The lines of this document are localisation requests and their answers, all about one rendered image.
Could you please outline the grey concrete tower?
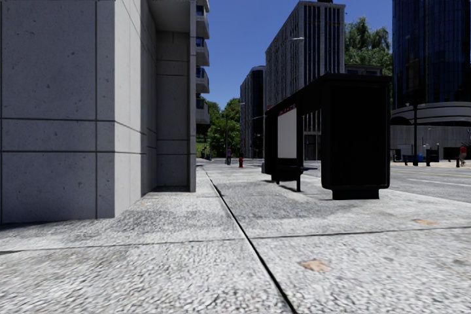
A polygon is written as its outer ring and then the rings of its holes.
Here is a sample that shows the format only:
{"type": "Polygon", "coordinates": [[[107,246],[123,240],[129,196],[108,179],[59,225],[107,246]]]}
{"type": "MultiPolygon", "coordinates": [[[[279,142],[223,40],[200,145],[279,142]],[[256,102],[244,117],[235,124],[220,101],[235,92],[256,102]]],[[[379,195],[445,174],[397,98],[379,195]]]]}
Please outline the grey concrete tower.
{"type": "Polygon", "coordinates": [[[345,5],[299,1],[266,49],[266,109],[325,73],[345,71],[345,5]],[[287,39],[304,37],[288,43],[287,39]]]}

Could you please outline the trees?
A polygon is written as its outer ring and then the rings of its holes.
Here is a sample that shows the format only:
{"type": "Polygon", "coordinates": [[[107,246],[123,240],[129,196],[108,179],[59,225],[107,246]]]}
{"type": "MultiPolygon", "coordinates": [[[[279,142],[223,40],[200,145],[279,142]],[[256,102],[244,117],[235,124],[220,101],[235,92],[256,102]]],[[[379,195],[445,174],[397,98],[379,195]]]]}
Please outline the trees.
{"type": "Polygon", "coordinates": [[[391,37],[385,26],[371,29],[366,17],[345,24],[345,63],[382,66],[383,75],[393,75],[391,37]]]}
{"type": "Polygon", "coordinates": [[[223,109],[218,103],[204,101],[210,122],[196,125],[196,154],[198,158],[209,155],[211,158],[225,158],[225,116],[228,113],[228,147],[232,149],[232,158],[238,158],[241,150],[239,98],[230,99],[223,109]]]}

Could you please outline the dark glass building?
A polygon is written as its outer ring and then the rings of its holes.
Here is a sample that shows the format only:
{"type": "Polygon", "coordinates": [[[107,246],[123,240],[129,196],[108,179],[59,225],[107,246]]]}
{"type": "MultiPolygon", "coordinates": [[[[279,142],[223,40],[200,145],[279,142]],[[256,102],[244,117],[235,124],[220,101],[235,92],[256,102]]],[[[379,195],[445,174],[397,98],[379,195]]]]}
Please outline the dark glass building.
{"type": "Polygon", "coordinates": [[[241,151],[245,158],[264,155],[265,68],[253,67],[240,86],[241,151]]]}

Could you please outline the pale concrete building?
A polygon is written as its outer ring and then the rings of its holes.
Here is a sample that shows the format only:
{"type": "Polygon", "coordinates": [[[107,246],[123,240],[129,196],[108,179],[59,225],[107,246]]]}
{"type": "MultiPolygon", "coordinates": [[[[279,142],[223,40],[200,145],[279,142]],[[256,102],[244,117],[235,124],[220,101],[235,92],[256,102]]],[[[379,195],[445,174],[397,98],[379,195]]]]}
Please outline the pale concrete building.
{"type": "Polygon", "coordinates": [[[196,189],[209,0],[0,0],[0,224],[196,189]]]}

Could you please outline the black bus shelter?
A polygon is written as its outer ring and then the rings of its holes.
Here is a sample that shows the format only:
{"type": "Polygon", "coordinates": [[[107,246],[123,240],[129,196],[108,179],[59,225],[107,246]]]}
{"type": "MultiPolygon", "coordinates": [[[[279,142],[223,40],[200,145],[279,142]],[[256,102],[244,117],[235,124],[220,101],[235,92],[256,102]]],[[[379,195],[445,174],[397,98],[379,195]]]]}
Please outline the black bus shelter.
{"type": "Polygon", "coordinates": [[[370,200],[390,185],[388,76],[329,73],[265,113],[263,170],[277,183],[300,182],[304,119],[321,113],[321,184],[335,200],[370,200]]]}

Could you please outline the glass tower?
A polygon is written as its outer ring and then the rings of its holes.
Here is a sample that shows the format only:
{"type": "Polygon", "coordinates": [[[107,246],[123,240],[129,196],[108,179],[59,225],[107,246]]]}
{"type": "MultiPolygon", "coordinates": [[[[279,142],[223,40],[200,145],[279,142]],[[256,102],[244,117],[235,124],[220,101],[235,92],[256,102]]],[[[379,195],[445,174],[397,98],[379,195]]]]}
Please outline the glass tower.
{"type": "Polygon", "coordinates": [[[471,0],[392,0],[395,159],[413,156],[418,104],[418,154],[438,149],[451,160],[461,145],[471,156],[471,0]]]}

